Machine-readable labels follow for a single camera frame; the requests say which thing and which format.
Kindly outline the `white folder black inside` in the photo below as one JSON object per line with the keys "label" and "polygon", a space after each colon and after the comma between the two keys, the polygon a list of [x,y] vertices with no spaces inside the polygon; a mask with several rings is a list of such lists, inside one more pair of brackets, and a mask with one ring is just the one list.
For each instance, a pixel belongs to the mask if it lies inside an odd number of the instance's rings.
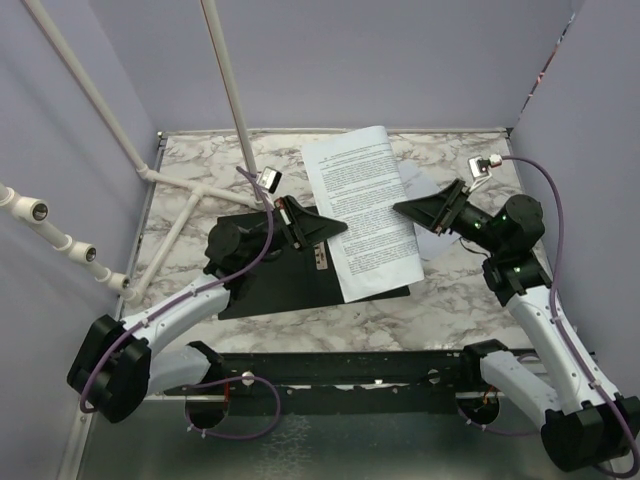
{"label": "white folder black inside", "polygon": [[[316,269],[314,247],[295,250],[273,212],[271,245],[260,263],[225,284],[229,304],[218,314],[221,320],[342,305],[346,301],[339,285],[326,241],[327,270]],[[262,250],[268,234],[264,213],[221,217],[208,234],[204,271],[218,278],[248,266]]]}

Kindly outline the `printed paper sheet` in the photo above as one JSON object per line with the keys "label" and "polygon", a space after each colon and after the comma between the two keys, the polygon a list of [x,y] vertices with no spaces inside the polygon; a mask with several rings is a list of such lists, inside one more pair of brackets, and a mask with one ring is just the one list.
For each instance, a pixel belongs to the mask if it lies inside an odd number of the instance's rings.
{"label": "printed paper sheet", "polygon": [[393,209],[407,196],[386,129],[339,134],[301,155],[318,213],[347,225],[328,240],[344,301],[423,280],[413,223]]}

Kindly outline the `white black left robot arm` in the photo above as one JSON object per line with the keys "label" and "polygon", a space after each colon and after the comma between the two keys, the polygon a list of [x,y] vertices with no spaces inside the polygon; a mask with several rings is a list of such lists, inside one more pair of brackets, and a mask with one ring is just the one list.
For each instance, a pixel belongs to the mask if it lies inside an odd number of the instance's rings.
{"label": "white black left robot arm", "polygon": [[112,423],[129,416],[151,392],[174,388],[156,358],[201,320],[219,315],[246,298],[256,268],[286,249],[311,249],[346,232],[346,223],[302,207],[294,197],[276,199],[261,220],[241,225],[223,217],[208,234],[207,264],[190,284],[164,301],[116,320],[96,319],[67,374],[85,414],[99,412]]}

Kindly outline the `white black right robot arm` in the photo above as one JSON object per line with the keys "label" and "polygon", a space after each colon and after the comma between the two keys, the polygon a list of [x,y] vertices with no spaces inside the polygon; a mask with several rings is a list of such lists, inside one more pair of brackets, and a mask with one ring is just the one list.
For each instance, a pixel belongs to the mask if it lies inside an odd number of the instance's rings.
{"label": "white black right robot arm", "polygon": [[456,180],[393,209],[433,233],[452,231],[488,252],[485,282],[526,333],[548,375],[541,380],[505,345],[490,340],[464,348],[461,383],[472,391],[490,385],[509,398],[564,472],[637,456],[638,398],[624,397],[596,365],[533,252],[545,231],[540,203],[518,194],[490,215],[470,203],[464,181]]}

